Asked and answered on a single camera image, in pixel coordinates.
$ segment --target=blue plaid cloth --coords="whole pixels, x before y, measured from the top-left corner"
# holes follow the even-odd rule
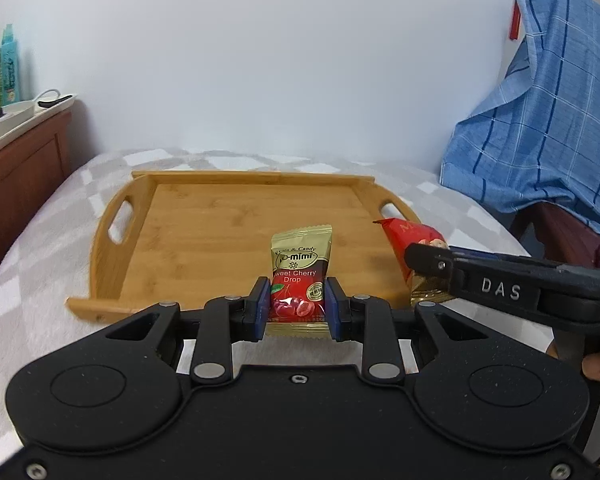
[[[440,183],[501,212],[552,202],[600,234],[600,5],[518,4],[526,38],[456,126]]]

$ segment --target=wooden tray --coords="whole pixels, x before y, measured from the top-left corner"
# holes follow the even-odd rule
[[[420,222],[370,176],[229,171],[134,171],[107,205],[93,240],[90,298],[69,298],[83,319],[114,322],[158,301],[183,310],[228,294],[247,295],[271,275],[271,235],[333,226],[328,275],[347,294],[371,294],[392,307],[410,291],[382,227],[373,220],[393,203]],[[122,242],[109,237],[120,206],[133,207]]]

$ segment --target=plastic bottle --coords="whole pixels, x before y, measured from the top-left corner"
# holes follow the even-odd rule
[[[18,76],[18,42],[13,39],[13,25],[9,23],[2,33],[0,46],[0,106],[20,101]]]

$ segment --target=brown wooden cabinet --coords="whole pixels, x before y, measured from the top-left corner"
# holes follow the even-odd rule
[[[35,213],[70,174],[60,112],[0,150],[0,262]]]

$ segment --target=tray handle hole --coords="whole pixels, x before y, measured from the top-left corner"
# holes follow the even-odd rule
[[[380,214],[382,215],[382,218],[402,218],[403,220],[406,220],[393,202],[384,204],[380,209]]]
[[[134,208],[129,200],[125,200],[116,213],[116,217],[109,226],[109,239],[116,245],[120,245],[126,238],[126,231],[134,216]]]

